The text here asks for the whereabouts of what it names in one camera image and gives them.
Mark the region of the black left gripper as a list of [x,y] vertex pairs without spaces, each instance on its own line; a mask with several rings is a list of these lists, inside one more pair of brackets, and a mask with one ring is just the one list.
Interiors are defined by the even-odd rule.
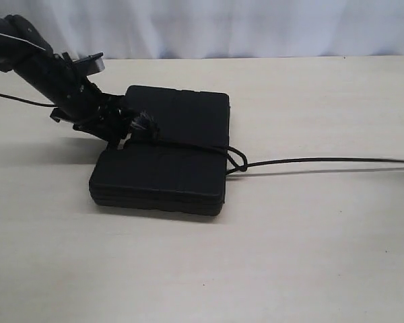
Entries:
[[57,106],[53,120],[70,122],[75,130],[98,135],[112,147],[131,132],[135,111],[117,107],[119,97],[89,81],[68,53],[38,52],[13,70]]

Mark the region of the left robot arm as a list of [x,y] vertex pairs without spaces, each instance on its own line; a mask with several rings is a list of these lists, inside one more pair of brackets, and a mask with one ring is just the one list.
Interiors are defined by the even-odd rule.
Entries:
[[131,133],[136,112],[122,96],[106,94],[89,75],[104,69],[101,52],[76,61],[57,54],[21,15],[0,17],[0,71],[14,71],[53,104],[50,118],[109,143]]

